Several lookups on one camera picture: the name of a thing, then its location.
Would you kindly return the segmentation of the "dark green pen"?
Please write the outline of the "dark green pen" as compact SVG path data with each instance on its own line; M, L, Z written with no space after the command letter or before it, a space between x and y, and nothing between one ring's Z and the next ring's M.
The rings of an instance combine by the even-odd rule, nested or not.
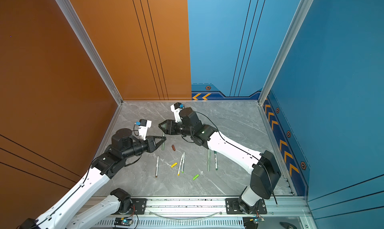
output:
M162 143L162 151L164 151L164 149L165 149L165 144L164 143L165 142Z

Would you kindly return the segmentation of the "white pen yellow tip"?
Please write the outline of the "white pen yellow tip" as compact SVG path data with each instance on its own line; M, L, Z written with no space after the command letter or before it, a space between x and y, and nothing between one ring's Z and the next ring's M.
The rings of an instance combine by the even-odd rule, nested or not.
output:
M183 160L184 160L184 153L182 154L182 157L179 163L178 176L181 174L181 171L182 171Z

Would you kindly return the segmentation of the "white pen light green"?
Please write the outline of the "white pen light green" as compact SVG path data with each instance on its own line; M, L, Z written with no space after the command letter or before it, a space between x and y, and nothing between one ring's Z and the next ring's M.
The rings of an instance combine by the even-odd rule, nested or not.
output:
M185 168L185 152L183 153L183 160L181 163L181 173L184 173L184 168Z

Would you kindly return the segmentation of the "light green pen black tip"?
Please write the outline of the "light green pen black tip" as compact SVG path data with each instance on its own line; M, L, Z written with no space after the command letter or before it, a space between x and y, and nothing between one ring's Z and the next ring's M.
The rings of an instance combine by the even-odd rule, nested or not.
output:
M208 172L211 171L211 151L208 150L207 152L207 170Z

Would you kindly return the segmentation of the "white pen green tip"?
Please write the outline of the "white pen green tip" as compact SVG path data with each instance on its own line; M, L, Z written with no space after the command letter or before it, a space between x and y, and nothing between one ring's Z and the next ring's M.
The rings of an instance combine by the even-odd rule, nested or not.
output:
M214 151L214 158L215 158L215 170L218 170L218 157L217 157L217 152Z

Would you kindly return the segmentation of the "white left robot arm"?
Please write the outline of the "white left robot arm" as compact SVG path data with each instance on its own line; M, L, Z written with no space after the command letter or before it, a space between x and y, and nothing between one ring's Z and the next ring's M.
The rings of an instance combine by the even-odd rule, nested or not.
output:
M20 229L65 229L70 226L92 227L94 222L112 213L131 213L135 207L131 195L122 189L113 190L105 203L85 213L86 218L74 220L76 213L102 186L110 181L122 168L128 167L126 160L133 156L141 158L144 153L153 153L166 137L147 136L139 139L130 129L120 129L111 138L105 152L95 158L86 174L55 205L37 219L28 218Z

